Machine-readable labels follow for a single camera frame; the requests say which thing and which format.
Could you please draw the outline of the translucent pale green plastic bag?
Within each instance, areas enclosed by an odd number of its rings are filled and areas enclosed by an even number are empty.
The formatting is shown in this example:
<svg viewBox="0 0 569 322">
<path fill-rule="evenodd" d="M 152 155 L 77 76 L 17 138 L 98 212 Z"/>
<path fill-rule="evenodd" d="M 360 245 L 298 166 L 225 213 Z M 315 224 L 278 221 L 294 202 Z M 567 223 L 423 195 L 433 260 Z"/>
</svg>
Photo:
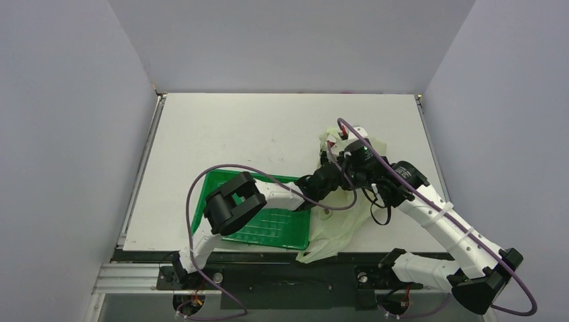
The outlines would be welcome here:
<svg viewBox="0 0 569 322">
<path fill-rule="evenodd" d="M 325 160 L 327 158 L 327 148 L 324 144 L 327 141 L 335 143 L 340 140 L 339 132 L 337 127 L 329 127 L 319 136 L 321 148 L 324 148 Z M 386 156 L 387 145 L 384 142 L 374 137 L 371 137 L 369 140 L 381 156 Z M 343 211 L 330 211 L 321 207 L 311 209 L 309 245 L 307 249 L 297 254 L 296 261 L 308 264 L 336 256 L 339 252 L 344 251 L 353 236 L 363 225 L 372 224 L 372 226 L 378 226 L 370 214 L 370 201 L 361 191 L 357 192 L 357 198 L 358 200 L 353 207 Z M 352 191 L 338 189 L 331 192 L 320 203 L 332 207 L 344 207 L 353 200 Z M 387 218 L 386 211 L 376 207 L 374 209 L 376 210 L 373 210 L 372 214 L 380 222 L 385 222 Z"/>
</svg>

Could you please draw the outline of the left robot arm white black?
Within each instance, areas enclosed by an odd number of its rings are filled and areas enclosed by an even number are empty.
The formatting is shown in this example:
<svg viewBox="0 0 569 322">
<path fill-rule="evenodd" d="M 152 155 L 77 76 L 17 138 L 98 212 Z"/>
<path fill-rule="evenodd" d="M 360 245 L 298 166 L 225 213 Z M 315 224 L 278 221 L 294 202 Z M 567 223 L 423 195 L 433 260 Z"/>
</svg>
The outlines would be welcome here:
<svg viewBox="0 0 569 322">
<path fill-rule="evenodd" d="M 240 172 L 204 198 L 203 218 L 193 228 L 192 192 L 203 177 L 221 167 L 216 165 L 202 171 L 191 183 L 186 196 L 188 244 L 172 261 L 174 280 L 183 288 L 193 288 L 198 284 L 209 256 L 222 237 L 239 231 L 262 210 L 306 211 L 318 206 L 330 211 L 343 211 L 353 207 L 352 203 L 344 206 L 322 203 L 328 194 L 340 187 L 342 172 L 335 166 L 320 168 L 294 181 L 281 182 L 259 169 L 237 165 Z"/>
</svg>

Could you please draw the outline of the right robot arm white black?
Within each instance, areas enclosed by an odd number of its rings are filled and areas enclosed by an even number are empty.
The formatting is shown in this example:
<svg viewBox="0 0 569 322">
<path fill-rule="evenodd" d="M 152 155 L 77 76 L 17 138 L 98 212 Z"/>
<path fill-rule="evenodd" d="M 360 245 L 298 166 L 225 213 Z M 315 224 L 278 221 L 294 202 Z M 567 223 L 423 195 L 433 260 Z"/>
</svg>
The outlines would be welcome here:
<svg viewBox="0 0 569 322">
<path fill-rule="evenodd" d="M 369 144 L 355 140 L 340 154 L 354 187 L 372 191 L 384 206 L 408 215 L 452 257 L 436 260 L 395 249 L 381 262 L 380 281 L 387 286 L 410 282 L 438 288 L 470 312 L 485 314 L 523 262 L 521 253 L 485 239 L 412 164 L 400 161 L 387 170 L 387 160 L 378 160 Z"/>
</svg>

